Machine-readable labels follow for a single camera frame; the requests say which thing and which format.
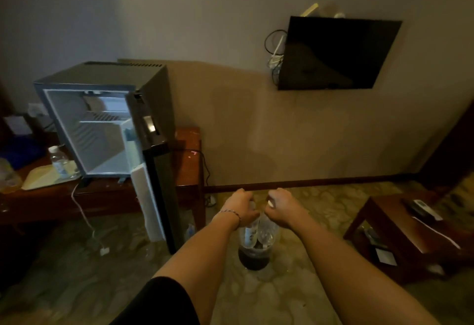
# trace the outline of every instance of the dark liquid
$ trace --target dark liquid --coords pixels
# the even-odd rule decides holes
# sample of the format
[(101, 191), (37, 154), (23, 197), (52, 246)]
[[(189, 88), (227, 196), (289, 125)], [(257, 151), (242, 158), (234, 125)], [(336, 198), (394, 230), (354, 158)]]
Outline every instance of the dark liquid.
[[(256, 249), (262, 249), (262, 244), (257, 241), (257, 244), (254, 246)], [(270, 256), (265, 258), (251, 258), (243, 252), (242, 249), (238, 250), (238, 258), (242, 265), (244, 265), (249, 270), (261, 270), (270, 262)]]

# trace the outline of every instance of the wall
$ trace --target wall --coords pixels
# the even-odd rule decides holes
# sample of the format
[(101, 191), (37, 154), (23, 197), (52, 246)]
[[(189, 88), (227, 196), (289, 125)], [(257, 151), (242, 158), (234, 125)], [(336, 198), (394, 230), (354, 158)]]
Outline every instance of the wall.
[[(315, 1), (404, 20), (374, 89), (271, 84), (265, 36)], [(24, 110), (35, 78), (78, 62), (170, 60), (176, 118), (202, 128), (211, 184), (414, 171), (474, 95), (473, 2), (2, 0), (0, 74)]]

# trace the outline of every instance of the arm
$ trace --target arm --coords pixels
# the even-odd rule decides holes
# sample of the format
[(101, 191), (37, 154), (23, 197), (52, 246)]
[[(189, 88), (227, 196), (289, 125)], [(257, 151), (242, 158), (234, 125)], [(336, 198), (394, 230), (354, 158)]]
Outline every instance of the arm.
[(344, 324), (438, 324), (403, 288), (316, 223), (289, 191), (270, 190), (269, 196), (276, 207), (265, 213), (301, 239)]
[[(237, 190), (222, 210), (239, 214), (240, 226), (246, 226), (260, 213), (249, 209), (251, 192)], [(201, 324), (208, 324), (222, 281), (224, 259), (231, 233), (239, 226), (239, 217), (231, 212), (218, 213), (211, 223), (190, 238), (153, 277), (165, 276), (179, 282), (186, 290)]]

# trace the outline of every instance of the black tv screen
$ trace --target black tv screen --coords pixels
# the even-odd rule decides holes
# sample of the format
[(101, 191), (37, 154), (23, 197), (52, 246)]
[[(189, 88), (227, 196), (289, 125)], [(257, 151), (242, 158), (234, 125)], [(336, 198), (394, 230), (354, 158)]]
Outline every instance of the black tv screen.
[(291, 17), (278, 89), (372, 88), (401, 21)]

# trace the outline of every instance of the electrical outlet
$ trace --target electrical outlet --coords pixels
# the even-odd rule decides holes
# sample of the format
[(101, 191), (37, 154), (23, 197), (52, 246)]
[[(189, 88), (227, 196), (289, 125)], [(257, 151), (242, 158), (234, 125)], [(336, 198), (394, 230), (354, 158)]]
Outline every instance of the electrical outlet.
[(48, 110), (43, 103), (28, 103), (28, 115), (32, 118), (49, 116)]

